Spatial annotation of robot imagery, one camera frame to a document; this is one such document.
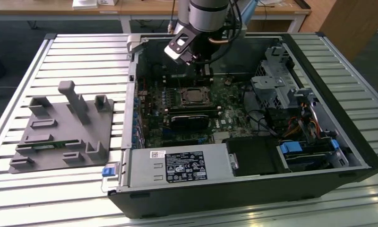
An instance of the gray post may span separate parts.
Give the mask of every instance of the gray post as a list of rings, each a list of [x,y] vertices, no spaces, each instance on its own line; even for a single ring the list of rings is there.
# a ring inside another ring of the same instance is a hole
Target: gray post
[[[86,115],[85,109],[86,109],[86,103],[81,98],[78,98],[76,92],[74,92],[74,82],[68,80],[68,81],[61,81],[58,83],[58,92],[65,95],[68,98],[70,107],[73,108],[77,117],[80,119],[81,124],[89,124],[89,117]]]

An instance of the blue tab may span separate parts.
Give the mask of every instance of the blue tab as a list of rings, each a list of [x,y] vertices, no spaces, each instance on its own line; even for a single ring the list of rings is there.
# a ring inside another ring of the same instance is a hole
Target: blue tab
[[[337,140],[330,140],[330,143],[333,145],[333,148],[337,150],[339,148],[339,143]]]
[[[302,148],[298,142],[285,142],[281,146],[279,146],[282,153],[287,153],[287,152],[301,152]]]
[[[287,148],[285,147],[283,144],[279,145],[279,149],[282,150],[282,153],[283,153],[283,154],[289,152],[289,151],[287,151]]]
[[[114,167],[105,167],[102,169],[102,177],[114,176],[116,175],[114,171],[116,171]]]

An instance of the warning label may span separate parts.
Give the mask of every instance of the warning label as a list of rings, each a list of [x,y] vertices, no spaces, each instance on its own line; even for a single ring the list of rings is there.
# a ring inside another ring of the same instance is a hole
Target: warning label
[[[202,151],[165,154],[165,165],[169,183],[207,179]]]

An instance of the white sticker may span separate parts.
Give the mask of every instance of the white sticker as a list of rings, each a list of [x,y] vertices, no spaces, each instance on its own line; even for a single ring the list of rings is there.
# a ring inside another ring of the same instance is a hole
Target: white sticker
[[[195,175],[195,176],[205,176],[205,175],[206,175],[206,172],[197,172],[197,173],[194,173],[193,175]]]
[[[158,158],[165,157],[165,151],[164,150],[154,150],[150,152],[150,158]]]
[[[100,13],[117,14],[117,11],[100,11]]]

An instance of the aluminum profile table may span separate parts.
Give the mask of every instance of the aluminum profile table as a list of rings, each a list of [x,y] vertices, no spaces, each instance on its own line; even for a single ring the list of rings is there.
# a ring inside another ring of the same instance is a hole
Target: aluminum profile table
[[[325,37],[294,34],[293,38],[378,154],[378,94]],[[30,115],[28,102],[33,96],[64,102],[57,92],[61,80],[74,81],[85,100],[106,94],[116,101],[109,162],[120,161],[126,39],[125,34],[57,35],[42,42],[0,119],[0,226],[378,226],[378,174],[317,199],[153,219],[124,216],[101,191],[100,166],[9,174],[14,146]]]

